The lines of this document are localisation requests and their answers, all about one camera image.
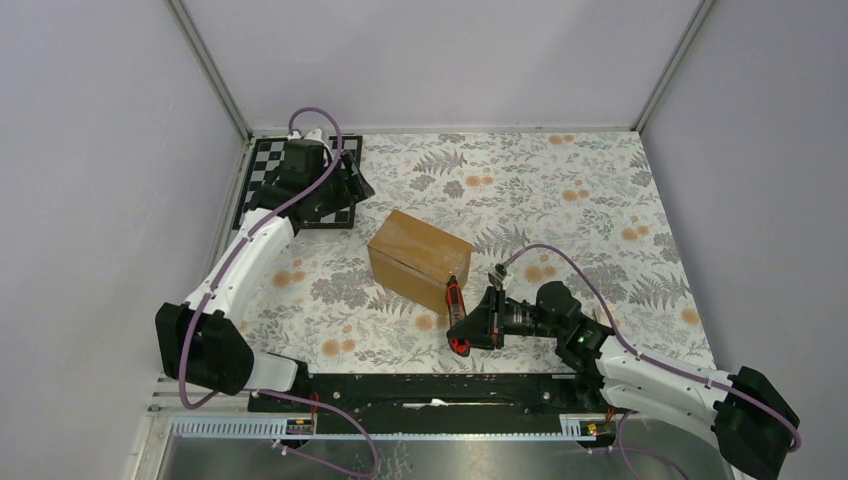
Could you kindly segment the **red black utility knife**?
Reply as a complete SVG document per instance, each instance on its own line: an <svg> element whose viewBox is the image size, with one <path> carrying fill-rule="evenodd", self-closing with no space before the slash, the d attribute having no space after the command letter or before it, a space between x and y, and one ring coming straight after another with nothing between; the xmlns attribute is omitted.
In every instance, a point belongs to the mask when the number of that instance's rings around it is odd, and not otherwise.
<svg viewBox="0 0 848 480"><path fill-rule="evenodd" d="M445 303L449 319L449 330L452 330L466 317L466 309L461 287L457 277L453 274L450 275L446 282ZM451 336L447 336L447 338L449 347L453 353L461 357L468 357L470 355L471 346L467 339Z"/></svg>

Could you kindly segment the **brown cardboard express box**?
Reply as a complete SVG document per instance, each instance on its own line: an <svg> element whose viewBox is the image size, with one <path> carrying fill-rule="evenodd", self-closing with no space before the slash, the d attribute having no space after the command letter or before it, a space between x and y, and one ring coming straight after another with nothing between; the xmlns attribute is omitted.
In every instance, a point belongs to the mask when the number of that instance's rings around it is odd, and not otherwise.
<svg viewBox="0 0 848 480"><path fill-rule="evenodd" d="M469 242L399 210L391 211L367 250L378 284L441 315L449 279L463 287L471 267Z"/></svg>

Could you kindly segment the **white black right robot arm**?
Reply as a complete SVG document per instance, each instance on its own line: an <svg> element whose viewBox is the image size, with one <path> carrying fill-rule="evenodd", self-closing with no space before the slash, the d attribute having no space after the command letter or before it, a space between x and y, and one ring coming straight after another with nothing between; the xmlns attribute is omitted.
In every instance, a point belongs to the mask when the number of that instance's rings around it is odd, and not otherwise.
<svg viewBox="0 0 848 480"><path fill-rule="evenodd" d="M556 356L575 373L564 404L589 412L645 414L714 446L755 479L778 477L799 446L800 419L771 382L748 367L732 374L636 349L582 311L560 281L543 284L534 302L516 301L489 286L467 310L460 286L445 288L451 350L496 350L506 336L553 338Z"/></svg>

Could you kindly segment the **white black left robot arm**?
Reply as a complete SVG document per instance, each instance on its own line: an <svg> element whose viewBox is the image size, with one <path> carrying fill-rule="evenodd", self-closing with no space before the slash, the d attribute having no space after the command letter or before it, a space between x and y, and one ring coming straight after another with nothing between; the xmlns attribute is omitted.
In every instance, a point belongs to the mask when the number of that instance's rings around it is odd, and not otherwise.
<svg viewBox="0 0 848 480"><path fill-rule="evenodd" d="M237 323L264 269L300 231L352 228L356 204L374 194L360 172L363 143L319 131L255 143L231 243L184 301L155 315L163 370L181 394L190 385L226 395L272 389L285 410L307 404L311 387L296 361L250 346Z"/></svg>

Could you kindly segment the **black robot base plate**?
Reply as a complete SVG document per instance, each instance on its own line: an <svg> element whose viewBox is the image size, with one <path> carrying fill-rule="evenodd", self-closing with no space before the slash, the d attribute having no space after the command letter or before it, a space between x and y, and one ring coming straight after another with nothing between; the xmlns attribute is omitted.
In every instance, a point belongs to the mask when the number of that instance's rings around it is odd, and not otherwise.
<svg viewBox="0 0 848 480"><path fill-rule="evenodd" d="M306 374L284 399L255 394L251 413L303 416L323 435L560 434L565 419L610 422L609 405L575 374Z"/></svg>

